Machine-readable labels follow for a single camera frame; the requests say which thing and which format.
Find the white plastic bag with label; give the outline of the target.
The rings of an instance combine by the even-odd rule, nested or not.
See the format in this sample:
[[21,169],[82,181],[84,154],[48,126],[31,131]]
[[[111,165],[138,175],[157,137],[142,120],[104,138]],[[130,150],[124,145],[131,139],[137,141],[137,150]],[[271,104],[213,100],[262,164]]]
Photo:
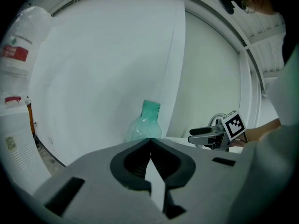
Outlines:
[[19,14],[0,42],[0,112],[23,105],[39,48],[52,27],[52,16],[41,7]]

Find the person's right forearm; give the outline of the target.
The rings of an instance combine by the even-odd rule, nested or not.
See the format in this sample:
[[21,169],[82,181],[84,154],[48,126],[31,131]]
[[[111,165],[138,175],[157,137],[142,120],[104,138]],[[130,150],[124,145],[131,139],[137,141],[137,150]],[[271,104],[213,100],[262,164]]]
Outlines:
[[281,126],[279,119],[274,119],[271,122],[257,128],[247,129],[236,139],[231,141],[231,147],[244,147],[245,144],[253,141],[259,141],[267,133],[278,129]]

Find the green transparent plastic bottle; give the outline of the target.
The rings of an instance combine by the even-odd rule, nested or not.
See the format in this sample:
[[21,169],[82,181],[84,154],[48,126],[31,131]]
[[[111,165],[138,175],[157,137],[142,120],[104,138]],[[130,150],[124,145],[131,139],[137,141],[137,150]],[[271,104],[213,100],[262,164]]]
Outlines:
[[146,138],[161,138],[162,130],[158,124],[161,104],[151,100],[144,100],[139,117],[134,120],[125,136],[124,142]]

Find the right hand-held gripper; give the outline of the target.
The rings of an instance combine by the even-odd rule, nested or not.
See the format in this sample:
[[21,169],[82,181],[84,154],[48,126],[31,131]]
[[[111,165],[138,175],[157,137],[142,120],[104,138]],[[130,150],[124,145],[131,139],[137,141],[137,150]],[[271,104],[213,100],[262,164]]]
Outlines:
[[210,144],[209,139],[212,138],[212,150],[229,151],[231,141],[236,139],[239,135],[246,131],[246,126],[240,114],[237,111],[232,111],[222,118],[224,131],[214,129],[215,135],[213,137],[202,135],[211,133],[210,126],[191,129],[188,137],[188,142],[191,144]]

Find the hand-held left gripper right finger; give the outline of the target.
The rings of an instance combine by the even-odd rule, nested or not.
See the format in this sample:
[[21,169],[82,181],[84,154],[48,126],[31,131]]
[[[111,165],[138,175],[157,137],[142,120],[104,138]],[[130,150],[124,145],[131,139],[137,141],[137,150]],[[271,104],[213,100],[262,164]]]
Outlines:
[[151,139],[151,158],[165,184],[164,211],[150,224],[231,224],[243,153]]

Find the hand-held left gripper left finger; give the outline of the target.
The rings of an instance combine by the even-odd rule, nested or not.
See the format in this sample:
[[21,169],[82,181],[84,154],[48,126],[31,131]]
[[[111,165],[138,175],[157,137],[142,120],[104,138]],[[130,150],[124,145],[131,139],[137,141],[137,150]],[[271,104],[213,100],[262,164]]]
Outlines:
[[165,224],[147,190],[131,190],[113,176],[115,155],[132,151],[146,140],[87,153],[49,178],[33,197],[61,221],[76,224]]

